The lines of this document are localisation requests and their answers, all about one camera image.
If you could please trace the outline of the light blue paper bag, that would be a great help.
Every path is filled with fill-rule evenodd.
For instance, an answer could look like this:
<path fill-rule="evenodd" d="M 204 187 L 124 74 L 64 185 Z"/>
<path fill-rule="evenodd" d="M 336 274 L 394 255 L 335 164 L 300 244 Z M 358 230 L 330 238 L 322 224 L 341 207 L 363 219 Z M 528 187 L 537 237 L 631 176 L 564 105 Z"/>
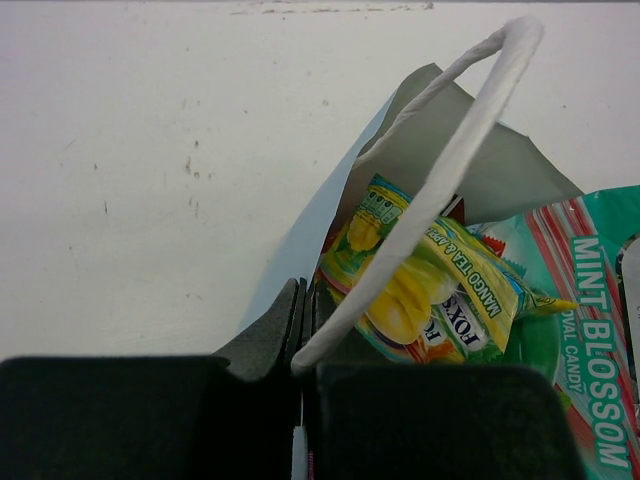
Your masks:
<path fill-rule="evenodd" d="M 289 373 L 295 382 L 307 385 L 309 376 L 323 361 L 323 357 L 337 346 L 357 315 L 381 292 L 384 283 L 409 256 L 419 236 L 460 185 L 474 155 L 526 70 L 542 34 L 542 25 L 535 19 L 524 17 L 508 22 L 463 54 L 408 105 L 409 111 L 421 109 L 470 65 L 488 56 L 495 57 L 494 67 L 476 100 L 434 162 L 407 214 L 384 241 L 381 252 L 375 257 L 361 285 L 348 295 L 346 303 L 306 346 L 291 357 Z M 309 460 L 306 432 L 303 428 L 295 428 L 290 478 L 308 478 Z"/>

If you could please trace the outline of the yellow green Fox's candy bag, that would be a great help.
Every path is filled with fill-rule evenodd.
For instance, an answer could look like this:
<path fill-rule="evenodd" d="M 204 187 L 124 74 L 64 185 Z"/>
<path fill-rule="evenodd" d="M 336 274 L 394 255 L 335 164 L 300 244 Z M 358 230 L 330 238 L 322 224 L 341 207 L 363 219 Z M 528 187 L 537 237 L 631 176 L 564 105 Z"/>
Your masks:
<path fill-rule="evenodd" d="M 410 197 L 373 177 L 319 266 L 336 303 L 361 280 Z M 380 353 L 403 363 L 493 363 L 515 323 L 575 309 L 527 285 L 463 225 L 438 218 L 356 323 Z"/>

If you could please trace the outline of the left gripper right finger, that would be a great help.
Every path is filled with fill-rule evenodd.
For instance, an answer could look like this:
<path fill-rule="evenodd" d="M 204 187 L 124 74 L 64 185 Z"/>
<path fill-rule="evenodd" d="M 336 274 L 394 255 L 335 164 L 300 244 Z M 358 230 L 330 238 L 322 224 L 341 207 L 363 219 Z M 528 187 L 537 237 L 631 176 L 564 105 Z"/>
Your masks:
<path fill-rule="evenodd" d="M 309 376 L 314 479 L 581 479 L 560 399 L 516 364 L 393 363 L 349 332 Z"/>

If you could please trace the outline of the green mint candy bag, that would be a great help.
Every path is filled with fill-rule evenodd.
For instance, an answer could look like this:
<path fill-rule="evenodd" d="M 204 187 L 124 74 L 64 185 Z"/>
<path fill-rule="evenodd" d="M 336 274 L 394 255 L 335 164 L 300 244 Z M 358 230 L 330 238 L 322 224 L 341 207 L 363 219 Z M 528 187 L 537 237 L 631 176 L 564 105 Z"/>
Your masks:
<path fill-rule="evenodd" d="M 576 308 L 520 320 L 505 359 L 556 389 L 590 479 L 639 476 L 639 189 L 472 226 L 525 282 Z"/>

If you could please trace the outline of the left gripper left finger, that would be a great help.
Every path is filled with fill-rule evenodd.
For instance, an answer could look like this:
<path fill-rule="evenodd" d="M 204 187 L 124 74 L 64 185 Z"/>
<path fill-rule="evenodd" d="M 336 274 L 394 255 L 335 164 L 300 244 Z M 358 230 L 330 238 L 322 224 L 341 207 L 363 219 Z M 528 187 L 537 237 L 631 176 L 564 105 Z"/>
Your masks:
<path fill-rule="evenodd" d="M 5 479 L 288 479 L 304 280 L 209 355 L 1 365 Z"/>

